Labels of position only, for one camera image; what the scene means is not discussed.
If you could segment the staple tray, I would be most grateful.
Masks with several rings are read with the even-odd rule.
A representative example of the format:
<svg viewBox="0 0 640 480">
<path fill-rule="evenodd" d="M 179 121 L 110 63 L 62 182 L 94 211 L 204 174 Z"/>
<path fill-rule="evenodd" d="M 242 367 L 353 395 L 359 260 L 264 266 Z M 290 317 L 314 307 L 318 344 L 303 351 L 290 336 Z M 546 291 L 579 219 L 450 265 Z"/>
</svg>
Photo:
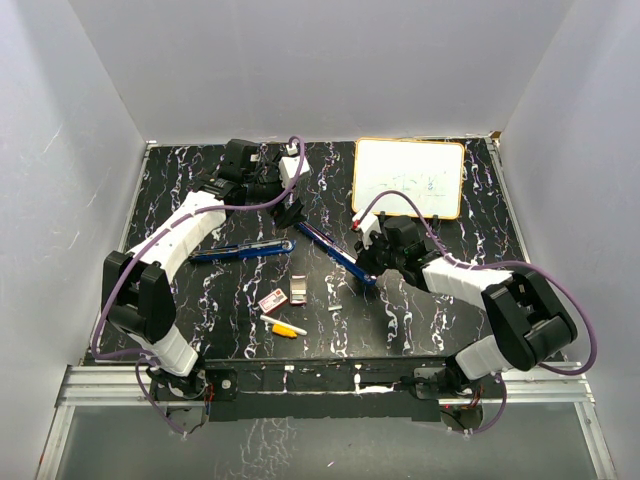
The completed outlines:
<svg viewBox="0 0 640 480">
<path fill-rule="evenodd" d="M 307 303 L 307 278 L 305 275 L 292 275 L 290 278 L 291 305 L 305 305 Z"/>
</svg>

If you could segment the red white staple box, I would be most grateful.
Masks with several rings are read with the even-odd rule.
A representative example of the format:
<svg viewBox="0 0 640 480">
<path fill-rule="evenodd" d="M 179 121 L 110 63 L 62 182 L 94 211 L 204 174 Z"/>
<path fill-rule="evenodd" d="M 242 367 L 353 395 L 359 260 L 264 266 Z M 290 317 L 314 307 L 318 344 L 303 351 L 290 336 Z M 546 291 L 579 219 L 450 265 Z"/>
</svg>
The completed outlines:
<svg viewBox="0 0 640 480">
<path fill-rule="evenodd" d="M 270 292 L 264 298 L 262 298 L 258 305 L 263 313 L 267 314 L 281 305 L 286 304 L 288 302 L 288 297 L 284 293 L 284 291 L 280 288 Z"/>
</svg>

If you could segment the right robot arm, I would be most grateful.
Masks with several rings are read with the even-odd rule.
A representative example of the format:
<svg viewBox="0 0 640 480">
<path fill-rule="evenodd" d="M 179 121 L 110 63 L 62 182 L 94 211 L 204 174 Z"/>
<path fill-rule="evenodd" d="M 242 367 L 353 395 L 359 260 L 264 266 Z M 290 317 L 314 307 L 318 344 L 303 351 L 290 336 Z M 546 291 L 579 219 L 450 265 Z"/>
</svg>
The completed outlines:
<svg viewBox="0 0 640 480">
<path fill-rule="evenodd" d="M 577 339 L 574 320 L 548 281 L 529 267 L 462 268 L 430 250 L 408 216 L 353 217 L 356 265 L 379 276 L 399 272 L 409 285 L 461 300 L 486 313 L 491 334 L 445 360 L 427 380 L 466 397 L 493 373 L 528 371 Z"/>
</svg>

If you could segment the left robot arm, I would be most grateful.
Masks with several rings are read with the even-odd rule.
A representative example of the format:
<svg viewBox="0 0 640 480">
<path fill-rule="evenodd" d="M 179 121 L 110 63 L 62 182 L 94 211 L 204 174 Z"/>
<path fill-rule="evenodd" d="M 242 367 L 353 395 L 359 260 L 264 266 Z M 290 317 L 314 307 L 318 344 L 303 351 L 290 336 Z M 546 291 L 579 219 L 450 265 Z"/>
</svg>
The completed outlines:
<svg viewBox="0 0 640 480">
<path fill-rule="evenodd" d="M 204 392 L 207 376 L 196 368 L 198 354 L 175 324 L 175 274 L 230 215 L 275 210 L 309 170 L 305 143 L 297 136 L 271 162 L 261 164 L 259 154 L 257 143 L 230 140 L 222 162 L 196 177 L 154 233 L 126 252 L 111 252 L 103 264 L 99 323 L 136 341 L 135 353 L 172 377 L 172 387 L 186 399 Z"/>
</svg>

